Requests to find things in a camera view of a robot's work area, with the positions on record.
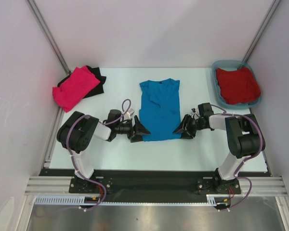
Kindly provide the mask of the blue t shirt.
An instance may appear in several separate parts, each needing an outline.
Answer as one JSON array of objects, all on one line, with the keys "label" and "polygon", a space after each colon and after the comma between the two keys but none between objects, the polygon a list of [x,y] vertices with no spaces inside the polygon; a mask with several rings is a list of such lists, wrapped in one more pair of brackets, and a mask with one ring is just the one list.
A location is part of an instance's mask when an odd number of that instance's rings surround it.
[{"label": "blue t shirt", "polygon": [[181,137],[173,132],[181,122],[179,88],[180,81],[168,78],[160,81],[147,80],[140,83],[142,91],[139,117],[150,131],[143,140],[165,141]]}]

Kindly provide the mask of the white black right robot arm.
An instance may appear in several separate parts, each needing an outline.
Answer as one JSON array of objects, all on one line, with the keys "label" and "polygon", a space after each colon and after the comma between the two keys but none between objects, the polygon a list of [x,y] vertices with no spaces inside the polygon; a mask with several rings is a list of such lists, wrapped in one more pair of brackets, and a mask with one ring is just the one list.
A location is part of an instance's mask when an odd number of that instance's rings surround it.
[{"label": "white black right robot arm", "polygon": [[265,140],[254,114],[229,114],[225,110],[216,114],[214,107],[211,103],[202,103],[193,108],[193,113],[186,114],[173,133],[189,140],[200,130],[224,130],[229,154],[211,179],[197,180],[197,190],[199,194],[240,194],[238,174],[247,161],[265,149]]}]

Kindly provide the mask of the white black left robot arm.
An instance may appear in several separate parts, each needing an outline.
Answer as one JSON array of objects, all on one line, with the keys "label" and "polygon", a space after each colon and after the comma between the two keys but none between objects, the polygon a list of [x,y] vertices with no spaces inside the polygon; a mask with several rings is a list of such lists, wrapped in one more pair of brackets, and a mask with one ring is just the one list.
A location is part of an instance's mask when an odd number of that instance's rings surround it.
[{"label": "white black left robot arm", "polygon": [[76,177],[80,178],[80,187],[90,193],[96,189],[97,181],[91,176],[94,167],[89,156],[84,153],[93,137],[111,142],[119,135],[126,135],[131,143],[144,140],[151,132],[144,127],[133,110],[124,114],[117,109],[108,113],[107,120],[101,122],[98,118],[75,111],[59,128],[56,139],[63,148],[69,151]]}]

